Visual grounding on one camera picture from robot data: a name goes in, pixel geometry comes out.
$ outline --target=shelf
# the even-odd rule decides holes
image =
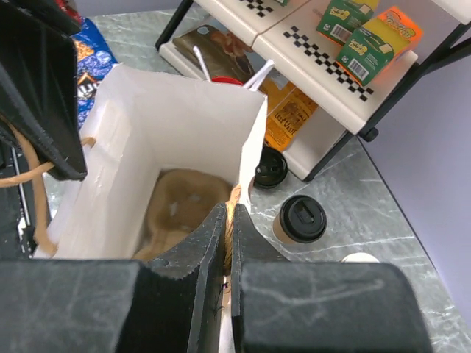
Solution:
[[[290,0],[285,7],[275,0],[196,0],[196,2],[230,29],[236,37],[248,46],[252,46],[259,34],[281,22],[308,0]]]
[[[182,75],[204,79],[201,70],[181,55],[171,41],[160,47],[159,54]],[[307,178],[345,132],[341,124],[318,108],[283,152],[289,170],[301,180]]]
[[[281,74],[354,135],[365,126],[417,61],[417,55],[409,51],[363,88],[336,63],[335,58],[341,47],[316,31],[329,0],[310,0],[304,4],[292,1],[290,10],[285,10],[274,0],[257,1],[262,7],[274,9],[269,13],[270,18],[283,19],[273,21],[273,26],[269,28],[267,25],[262,28],[257,26],[252,14],[252,17],[247,15],[242,26],[238,16],[246,12],[247,0],[197,0],[246,44],[252,42],[243,39],[242,35],[247,39],[250,33],[249,39],[252,40],[255,34],[252,49],[265,59],[274,60]],[[231,4],[231,10],[225,12],[223,4],[226,2]]]
[[[471,22],[471,0],[432,0],[462,24]]]

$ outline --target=black coffee cup lid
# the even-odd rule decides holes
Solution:
[[[327,227],[322,206],[309,196],[293,196],[283,203],[280,211],[283,231],[298,243],[318,240]]]
[[[260,189],[270,189],[281,184],[288,174],[288,164],[285,157],[272,147],[264,146],[260,164],[255,169],[254,186]]]

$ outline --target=yellow package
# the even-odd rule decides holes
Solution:
[[[261,91],[268,96],[265,140],[270,147],[284,151],[317,109],[317,104],[291,82],[278,89],[271,79],[266,79]]]

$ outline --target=brown strap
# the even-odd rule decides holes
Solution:
[[[227,218],[226,218],[226,232],[224,235],[224,247],[225,247],[225,256],[224,256],[224,271],[225,273],[230,273],[230,268],[233,260],[233,229],[234,229],[234,211],[236,205],[241,199],[242,187],[237,185],[230,192],[229,201],[226,202],[227,209]]]
[[[32,182],[36,212],[36,227],[33,238],[41,250],[43,250],[49,256],[53,256],[57,251],[57,245],[51,242],[47,234],[48,209],[43,173],[53,169],[54,164],[51,162],[46,162],[40,165],[38,155],[36,154],[35,148],[32,146],[32,144],[3,116],[0,115],[0,119],[3,120],[12,130],[16,140],[18,140],[18,143],[20,144],[23,155],[26,158],[29,166],[29,171],[26,173],[22,173],[14,177],[12,176],[10,178],[0,179],[0,188],[8,188],[11,186],[20,185],[21,183],[28,181]],[[95,142],[96,141],[94,138],[84,138],[82,145],[88,144],[93,146]]]

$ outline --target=marble countertop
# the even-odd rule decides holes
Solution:
[[[154,43],[173,11],[105,15],[92,18],[119,61],[148,71],[177,72],[155,50]],[[184,33],[206,14],[191,9],[178,33]],[[53,212],[56,183],[46,180]],[[315,243],[285,245],[272,234],[281,204],[295,194],[314,197],[327,213],[327,231]],[[273,190],[252,194],[252,219],[259,232],[290,260],[339,261],[353,252],[368,252],[393,263],[409,278],[436,352],[471,352],[471,334],[438,274],[408,225],[362,145],[350,141],[316,176],[305,184],[288,174]]]

